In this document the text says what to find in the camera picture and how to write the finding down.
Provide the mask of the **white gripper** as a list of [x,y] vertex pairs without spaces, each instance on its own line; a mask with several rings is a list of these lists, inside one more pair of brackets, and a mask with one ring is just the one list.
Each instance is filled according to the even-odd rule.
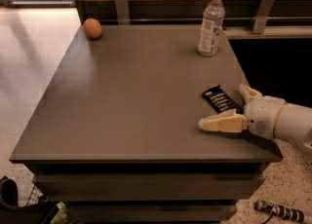
[[244,114],[238,114],[235,109],[229,109],[217,115],[203,118],[198,126],[203,131],[239,133],[248,128],[253,135],[265,139],[274,137],[276,119],[286,101],[273,96],[262,96],[262,93],[241,84],[239,92],[247,103]]

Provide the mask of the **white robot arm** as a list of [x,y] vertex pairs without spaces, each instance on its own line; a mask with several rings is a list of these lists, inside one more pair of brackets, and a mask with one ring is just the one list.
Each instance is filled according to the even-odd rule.
[[239,133],[248,130],[265,139],[280,139],[299,151],[312,153],[312,109],[263,95],[247,85],[239,86],[245,105],[238,105],[220,86],[210,88],[202,97],[217,115],[203,118],[203,131]]

